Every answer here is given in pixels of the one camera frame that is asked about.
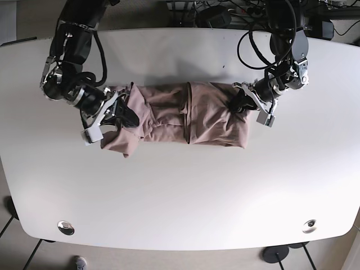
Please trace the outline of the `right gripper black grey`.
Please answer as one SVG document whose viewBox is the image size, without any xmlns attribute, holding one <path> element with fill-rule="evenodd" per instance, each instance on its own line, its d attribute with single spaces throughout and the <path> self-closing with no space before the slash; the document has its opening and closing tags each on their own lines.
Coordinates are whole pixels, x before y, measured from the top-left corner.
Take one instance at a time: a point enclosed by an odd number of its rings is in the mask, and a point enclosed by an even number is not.
<svg viewBox="0 0 360 270">
<path fill-rule="evenodd" d="M 80 88 L 80 118 L 83 130 L 89 127 L 111 125 L 136 128 L 140 124 L 137 114 L 128 106 L 131 87 L 106 87 L 103 91 Z"/>
</svg>

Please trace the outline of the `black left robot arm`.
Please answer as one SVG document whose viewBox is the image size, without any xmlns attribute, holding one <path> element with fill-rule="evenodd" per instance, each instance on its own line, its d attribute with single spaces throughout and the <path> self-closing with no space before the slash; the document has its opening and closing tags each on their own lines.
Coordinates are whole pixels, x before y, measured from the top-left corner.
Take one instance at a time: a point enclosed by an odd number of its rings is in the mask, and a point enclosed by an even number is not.
<svg viewBox="0 0 360 270">
<path fill-rule="evenodd" d="M 252 26 L 244 36 L 260 61 L 264 77 L 253 83 L 235 84 L 238 94 L 230 101 L 234 113 L 260 110 L 267 120 L 274 119 L 278 98 L 288 89 L 301 89 L 309 83 L 307 53 L 309 43 L 300 1 L 266 1 L 265 11 L 270 33 L 269 46 L 274 62 L 268 61 L 255 44 Z"/>
</svg>

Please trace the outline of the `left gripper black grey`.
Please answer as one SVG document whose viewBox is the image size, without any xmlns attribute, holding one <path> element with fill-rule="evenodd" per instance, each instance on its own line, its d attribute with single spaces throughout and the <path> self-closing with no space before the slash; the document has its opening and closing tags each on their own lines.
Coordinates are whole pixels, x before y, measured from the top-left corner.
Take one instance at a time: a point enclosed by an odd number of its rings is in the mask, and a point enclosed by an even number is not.
<svg viewBox="0 0 360 270">
<path fill-rule="evenodd" d="M 255 80 L 253 83 L 232 84 L 237 90 L 229 102 L 229 110 L 233 113 L 243 113 L 246 110 L 259 110 L 274 115 L 277 106 L 276 94 L 269 83 L 269 79 Z"/>
</svg>

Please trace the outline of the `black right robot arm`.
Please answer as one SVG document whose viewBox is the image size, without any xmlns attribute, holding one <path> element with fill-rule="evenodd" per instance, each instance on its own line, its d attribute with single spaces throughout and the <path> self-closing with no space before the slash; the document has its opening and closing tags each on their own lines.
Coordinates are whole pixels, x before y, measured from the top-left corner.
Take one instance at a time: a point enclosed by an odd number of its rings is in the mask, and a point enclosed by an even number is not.
<svg viewBox="0 0 360 270">
<path fill-rule="evenodd" d="M 65 100 L 80 112 L 83 128 L 89 118 L 101 117 L 100 125 L 139 125 L 136 113 L 127 106 L 125 95 L 101 89 L 107 79 L 105 53 L 97 28 L 108 6 L 118 1 L 66 1 L 56 23 L 40 87 L 50 100 Z M 91 44 L 100 52 L 102 78 L 83 71 Z"/>
</svg>

